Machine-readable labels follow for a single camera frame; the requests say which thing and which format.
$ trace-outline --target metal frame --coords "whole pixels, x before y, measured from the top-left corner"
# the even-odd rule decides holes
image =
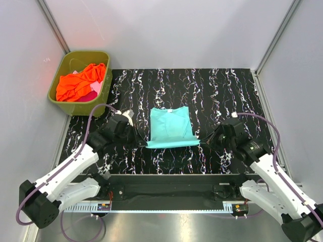
[[[272,54],[272,51],[274,50],[274,48],[276,47],[278,41],[280,40],[282,34],[284,33],[287,25],[289,24],[289,22],[291,21],[291,19],[293,18],[294,14],[296,13],[298,7],[300,6],[300,4],[303,2],[303,0],[293,0],[291,6],[289,7],[286,15],[284,16],[284,19],[282,21],[282,23],[280,24],[273,40],[271,41],[268,49],[266,50],[263,58],[260,61],[260,64],[258,65],[258,67],[256,68],[255,72],[257,75],[260,74],[260,72],[262,71],[264,65],[266,64],[267,60],[269,59],[270,55]]]
[[[272,111],[271,111],[271,109],[269,107],[268,100],[267,100],[265,91],[263,89],[263,86],[261,84],[261,81],[259,79],[259,76],[257,76],[255,71],[253,71],[253,70],[251,70],[251,74],[252,74],[253,80],[254,80],[254,82],[256,84],[256,88],[257,88],[257,91],[258,91],[258,96],[259,96],[259,99],[260,99],[260,103],[261,103],[264,115],[270,122],[272,122],[276,126],[275,120],[273,118],[273,113],[272,113]],[[271,134],[273,143],[277,144],[276,132],[269,125],[268,125],[268,128],[269,128],[269,132]],[[287,162],[287,156],[286,156],[286,153],[284,151],[284,146],[283,146],[282,143],[281,143],[281,145],[279,147],[279,150],[278,150],[278,159],[279,159],[280,164],[284,166],[288,176],[290,178],[292,178],[292,175],[291,175],[291,172],[290,172],[290,169],[289,169],[289,166],[288,166],[288,162]]]
[[[59,42],[62,50],[65,54],[71,52],[51,11],[49,10],[46,1],[45,0],[36,0],[36,3],[38,4],[40,10],[42,11],[44,17],[46,18],[50,28],[52,29],[57,41]]]

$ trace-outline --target black marble-patterned mat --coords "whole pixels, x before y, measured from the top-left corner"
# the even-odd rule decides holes
[[[258,92],[249,69],[152,69],[113,70],[113,85],[108,104],[118,110],[134,111],[141,135],[149,139],[149,114],[153,107],[188,106],[193,133],[199,139],[210,134],[217,123],[231,113],[263,115]],[[111,116],[94,118],[90,131]],[[61,162],[82,142],[88,117],[74,116],[65,139]],[[256,118],[243,117],[246,131],[272,149],[267,125]],[[172,149],[133,149],[122,145],[109,148],[104,159],[84,172],[109,171],[112,174],[215,174],[252,172],[226,151],[212,152],[200,146]]]

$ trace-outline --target orange shirt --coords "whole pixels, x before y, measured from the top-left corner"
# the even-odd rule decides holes
[[[56,87],[56,101],[74,102],[91,92],[90,84],[103,81],[105,64],[89,64],[78,74],[68,74],[60,77]]]

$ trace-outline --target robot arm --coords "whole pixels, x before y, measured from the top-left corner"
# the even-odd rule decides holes
[[[224,148],[231,150],[236,158],[243,161],[269,185],[274,194],[264,190],[255,181],[249,180],[241,174],[240,181],[233,184],[233,190],[238,191],[240,197],[259,205],[277,220],[292,242],[308,241],[322,230],[308,206],[322,219],[323,204],[316,204],[313,199],[301,191],[279,165],[276,166],[278,169],[276,171],[270,150],[261,141],[249,138],[244,131],[243,124],[237,118],[225,120],[201,143],[215,151],[221,151]],[[302,202],[290,187],[305,202]]]
[[[109,182],[99,174],[92,175],[79,184],[68,185],[82,171],[102,158],[108,145],[122,143],[130,147],[146,146],[146,142],[133,126],[132,115],[131,110],[123,114],[118,111],[108,123],[89,134],[86,144],[80,145],[54,170],[33,184],[26,180],[20,185],[20,204],[34,192],[22,210],[37,227],[47,227],[64,209],[84,199],[91,197],[103,199],[108,195]]]

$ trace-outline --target pink cloth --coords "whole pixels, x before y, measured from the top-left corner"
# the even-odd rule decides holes
[[[92,101],[96,97],[97,97],[97,93],[95,91],[91,91],[88,94],[86,94],[85,96],[79,98],[77,100],[77,102],[88,102],[88,101]]]
[[[98,81],[96,81],[96,82],[91,83],[90,87],[93,91],[95,91],[99,95],[99,93],[101,91],[102,83],[103,83],[103,81],[100,83]]]

